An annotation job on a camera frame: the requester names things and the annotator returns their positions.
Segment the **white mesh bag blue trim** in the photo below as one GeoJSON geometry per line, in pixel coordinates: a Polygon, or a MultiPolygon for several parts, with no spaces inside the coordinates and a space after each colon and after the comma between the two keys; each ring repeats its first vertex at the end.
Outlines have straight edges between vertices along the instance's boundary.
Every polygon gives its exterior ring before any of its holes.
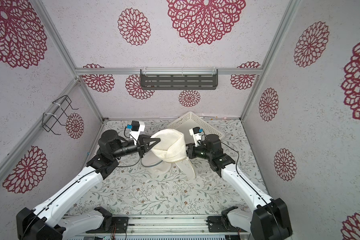
{"type": "Polygon", "coordinates": [[[164,162],[152,152],[148,152],[143,156],[141,164],[150,173],[156,176],[166,174],[172,167],[171,163],[164,162]]]}

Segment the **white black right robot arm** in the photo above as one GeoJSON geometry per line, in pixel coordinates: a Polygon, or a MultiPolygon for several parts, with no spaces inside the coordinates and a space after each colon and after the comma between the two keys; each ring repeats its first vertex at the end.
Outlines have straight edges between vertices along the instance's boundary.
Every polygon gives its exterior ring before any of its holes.
{"type": "Polygon", "coordinates": [[[250,211],[245,212],[237,206],[222,211],[221,216],[209,217],[210,230],[217,227],[234,232],[243,230],[254,240],[285,240],[293,234],[289,211],[282,199],[273,199],[260,190],[242,173],[238,163],[225,154],[218,135],[194,134],[194,143],[188,144],[190,159],[207,160],[213,172],[230,184],[244,199],[250,211]]]}

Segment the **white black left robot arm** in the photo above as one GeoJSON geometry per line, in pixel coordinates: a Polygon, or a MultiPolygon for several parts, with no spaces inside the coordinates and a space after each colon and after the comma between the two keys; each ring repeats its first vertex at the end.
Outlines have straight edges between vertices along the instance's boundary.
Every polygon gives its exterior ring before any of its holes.
{"type": "Polygon", "coordinates": [[[142,158],[160,141],[148,135],[127,140],[115,130],[103,132],[97,154],[77,176],[43,203],[33,209],[24,208],[17,214],[18,239],[67,240],[84,232],[109,232],[113,227],[113,215],[103,207],[80,216],[63,217],[74,203],[119,167],[120,158],[135,153],[142,158]]]}

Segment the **white perforated plastic basket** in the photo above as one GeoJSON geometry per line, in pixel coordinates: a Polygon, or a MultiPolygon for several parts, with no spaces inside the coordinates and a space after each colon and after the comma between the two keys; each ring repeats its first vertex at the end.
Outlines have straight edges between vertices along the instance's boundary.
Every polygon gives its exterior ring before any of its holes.
{"type": "Polygon", "coordinates": [[[177,120],[169,123],[167,129],[175,129],[184,134],[186,144],[194,143],[193,137],[190,135],[189,130],[200,127],[205,131],[206,135],[216,134],[222,139],[225,134],[218,131],[216,128],[208,124],[202,118],[198,117],[193,112],[187,112],[186,114],[179,117],[177,120]]]}

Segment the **dark grey wall shelf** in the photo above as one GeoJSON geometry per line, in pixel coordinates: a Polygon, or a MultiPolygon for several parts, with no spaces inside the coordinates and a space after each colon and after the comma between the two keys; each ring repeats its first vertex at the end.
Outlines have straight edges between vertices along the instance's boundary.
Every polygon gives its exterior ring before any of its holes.
{"type": "Polygon", "coordinates": [[[215,90],[218,86],[218,70],[210,74],[149,74],[140,70],[143,90],[215,90]]]}

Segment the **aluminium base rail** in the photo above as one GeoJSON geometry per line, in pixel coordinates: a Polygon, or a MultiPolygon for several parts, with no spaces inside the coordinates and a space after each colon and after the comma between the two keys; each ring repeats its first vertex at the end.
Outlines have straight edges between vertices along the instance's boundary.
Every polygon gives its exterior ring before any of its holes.
{"type": "Polygon", "coordinates": [[[129,215],[126,230],[78,234],[72,240],[253,240],[252,234],[228,232],[219,215],[129,215]]]}

